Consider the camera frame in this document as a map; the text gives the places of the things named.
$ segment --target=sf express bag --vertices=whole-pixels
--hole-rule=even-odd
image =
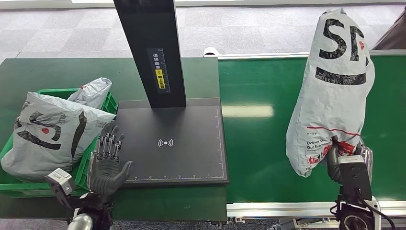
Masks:
[[[1,159],[8,174],[41,180],[70,170],[115,115],[57,97],[27,94],[13,132],[13,148]]]
[[[286,155],[308,177],[337,138],[340,155],[353,154],[375,78],[364,34],[342,10],[320,16],[302,88],[286,133]]]

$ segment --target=yellow label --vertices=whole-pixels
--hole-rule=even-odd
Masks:
[[[155,73],[157,75],[158,86],[160,89],[165,89],[164,75],[161,69],[156,69]]]

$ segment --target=green plastic crate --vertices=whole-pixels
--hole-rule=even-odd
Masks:
[[[77,90],[78,89],[52,89],[40,90],[37,93],[67,99],[72,93],[76,92]],[[106,101],[104,101],[103,107],[101,109],[108,113],[116,114],[117,102],[114,100],[111,93],[108,93]],[[70,172],[77,186],[77,188],[72,192],[73,196],[80,196],[89,191],[86,185],[86,176],[90,161],[90,153],[93,151],[96,145],[96,140],[97,138],[95,138],[95,140],[85,150],[80,164],[75,166]],[[3,150],[0,152],[0,159],[3,158],[3,156],[12,148],[12,145],[13,137],[11,135]],[[48,183],[23,182],[11,175],[8,175],[5,171],[3,171],[1,167],[0,194],[15,198],[55,196]]]

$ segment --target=robotic arm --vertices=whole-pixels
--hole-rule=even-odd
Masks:
[[[354,155],[340,156],[334,143],[327,154],[327,172],[340,183],[336,205],[330,212],[340,222],[339,230],[380,230],[381,216],[395,230],[393,222],[384,215],[371,192],[372,150],[360,144]]]
[[[106,125],[101,132],[88,169],[89,193],[82,197],[71,196],[76,185],[72,176],[58,168],[45,177],[56,198],[63,205],[75,210],[68,230],[109,230],[113,225],[113,194],[130,175],[132,161],[120,170],[119,152],[124,135],[117,137],[118,126]]]

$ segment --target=wireless charging symbol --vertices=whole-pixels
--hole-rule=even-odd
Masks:
[[[171,139],[169,139],[169,140],[167,140],[167,141],[163,141],[162,139],[159,139],[159,141],[158,141],[158,147],[162,147],[162,146],[164,146],[164,145],[167,145],[167,146],[169,146],[169,147],[172,147],[173,146],[173,139],[171,138]]]

